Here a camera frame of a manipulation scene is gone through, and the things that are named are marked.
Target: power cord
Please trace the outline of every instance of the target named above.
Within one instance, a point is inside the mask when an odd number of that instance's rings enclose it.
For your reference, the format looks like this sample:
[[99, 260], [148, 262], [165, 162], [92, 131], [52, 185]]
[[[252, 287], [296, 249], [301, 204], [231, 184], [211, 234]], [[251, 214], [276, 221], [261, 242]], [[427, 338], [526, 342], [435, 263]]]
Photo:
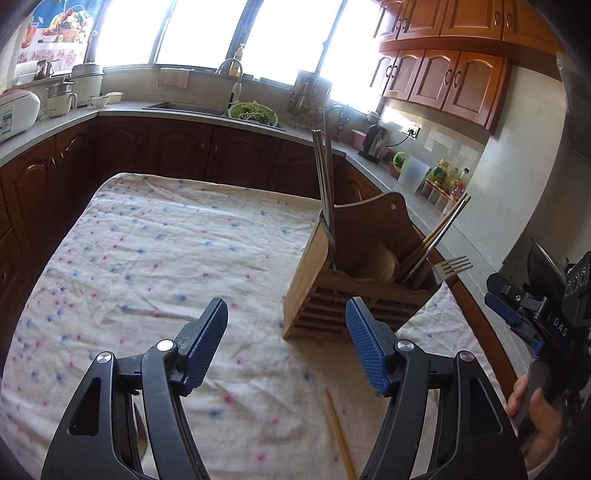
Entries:
[[407, 133], [407, 136], [406, 136], [406, 137], [404, 138], [404, 140], [402, 140], [401, 142], [398, 142], [397, 144], [394, 144], [394, 145], [386, 145], [386, 148], [388, 148], [388, 147], [397, 147], [397, 146], [399, 146], [401, 143], [403, 143], [403, 142], [405, 142], [406, 140], [408, 140], [408, 137], [410, 137], [410, 133], [411, 133], [411, 132]]

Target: countertop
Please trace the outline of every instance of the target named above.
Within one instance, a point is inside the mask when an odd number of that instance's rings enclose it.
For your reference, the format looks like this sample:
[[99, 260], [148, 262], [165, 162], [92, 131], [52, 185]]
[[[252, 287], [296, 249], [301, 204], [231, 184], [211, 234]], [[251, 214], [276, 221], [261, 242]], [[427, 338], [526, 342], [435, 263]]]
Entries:
[[[123, 101], [105, 108], [82, 107], [71, 111], [68, 115], [58, 118], [44, 119], [37, 122], [28, 131], [18, 134], [3, 144], [0, 144], [0, 167], [20, 155], [37, 143], [56, 135], [74, 125], [87, 121], [96, 116], [138, 116], [150, 118], [181, 119], [184, 121], [207, 123], [252, 131], [271, 137], [289, 140], [303, 145], [312, 145], [310, 130], [298, 125], [283, 125], [284, 131], [275, 128], [257, 126], [229, 118], [222, 118], [198, 113], [143, 110], [156, 102]], [[399, 192], [404, 196], [408, 214], [416, 227], [425, 235], [435, 228], [442, 218], [441, 212], [418, 193], [413, 193], [399, 184], [388, 171], [386, 164], [371, 163], [359, 155], [350, 145], [338, 142], [332, 143], [333, 154], [344, 156], [347, 161], [365, 175], [382, 192]], [[484, 257], [468, 239], [454, 226], [447, 231], [445, 237], [437, 246], [437, 250], [444, 258], [467, 255], [473, 268], [459, 275], [463, 284], [474, 297], [495, 330], [505, 352], [511, 360], [517, 376], [527, 372], [528, 358], [525, 346], [518, 343], [515, 335], [505, 325], [505, 322], [484, 304], [486, 293], [486, 279], [495, 272]]]

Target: metal screw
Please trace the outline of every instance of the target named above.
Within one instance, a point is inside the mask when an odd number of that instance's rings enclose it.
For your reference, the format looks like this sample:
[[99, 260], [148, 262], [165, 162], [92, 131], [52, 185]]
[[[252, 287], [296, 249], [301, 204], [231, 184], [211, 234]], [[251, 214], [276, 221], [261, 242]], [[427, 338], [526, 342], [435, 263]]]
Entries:
[[403, 352], [409, 352], [414, 348], [414, 343], [412, 343], [410, 340], [400, 340], [397, 346], [399, 350], [402, 350]]
[[460, 358], [468, 363], [473, 362], [475, 359], [474, 354], [468, 350], [462, 350], [460, 352]]
[[161, 352], [168, 352], [172, 347], [174, 347], [174, 342], [172, 340], [160, 340], [156, 348]]
[[102, 352], [96, 356], [96, 361], [100, 364], [105, 364], [111, 361], [112, 355], [109, 352]]

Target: white bowl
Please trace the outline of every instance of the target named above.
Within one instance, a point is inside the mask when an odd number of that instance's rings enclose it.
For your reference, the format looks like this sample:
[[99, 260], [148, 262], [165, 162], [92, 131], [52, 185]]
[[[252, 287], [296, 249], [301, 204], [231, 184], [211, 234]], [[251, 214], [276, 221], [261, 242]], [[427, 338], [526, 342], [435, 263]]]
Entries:
[[105, 96], [109, 97], [109, 103], [119, 103], [123, 98], [123, 93], [121, 92], [109, 92]]
[[102, 97], [93, 97], [92, 98], [92, 105], [97, 108], [103, 108], [106, 104], [109, 103], [109, 97], [103, 95]]

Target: window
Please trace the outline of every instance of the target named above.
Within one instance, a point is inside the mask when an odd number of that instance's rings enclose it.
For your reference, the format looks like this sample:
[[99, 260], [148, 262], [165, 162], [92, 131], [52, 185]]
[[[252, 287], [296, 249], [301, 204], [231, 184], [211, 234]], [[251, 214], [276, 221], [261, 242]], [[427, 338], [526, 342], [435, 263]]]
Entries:
[[244, 49], [244, 71], [289, 85], [296, 82], [299, 70], [314, 72], [340, 4], [341, 0], [265, 0]]
[[330, 97], [361, 112], [378, 106], [369, 84], [381, 54], [373, 39], [380, 6], [349, 0], [330, 43], [320, 76], [333, 83]]
[[168, 0], [113, 0], [106, 8], [96, 62], [103, 67], [149, 63], [169, 9]]
[[96, 55], [89, 56], [103, 66], [215, 69], [245, 43], [244, 71], [254, 78], [293, 85], [299, 70], [320, 69], [333, 82], [333, 100], [363, 112], [378, 105], [369, 88], [379, 59], [373, 0], [104, 1]]
[[245, 6], [246, 0], [178, 0], [157, 63], [217, 68]]

